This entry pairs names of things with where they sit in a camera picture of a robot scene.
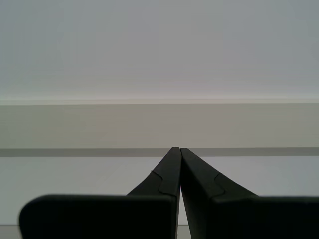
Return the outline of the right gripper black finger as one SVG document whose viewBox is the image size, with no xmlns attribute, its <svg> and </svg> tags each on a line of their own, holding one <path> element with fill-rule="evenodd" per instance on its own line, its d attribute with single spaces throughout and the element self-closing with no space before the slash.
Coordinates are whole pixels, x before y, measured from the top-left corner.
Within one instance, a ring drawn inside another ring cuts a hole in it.
<svg viewBox="0 0 319 239">
<path fill-rule="evenodd" d="M 19 214 L 24 239 L 174 239 L 177 237 L 181 151 L 169 150 L 125 196 L 45 195 Z"/>
<path fill-rule="evenodd" d="M 181 192 L 193 239 L 317 239 L 318 197 L 261 197 L 182 148 Z"/>
</svg>

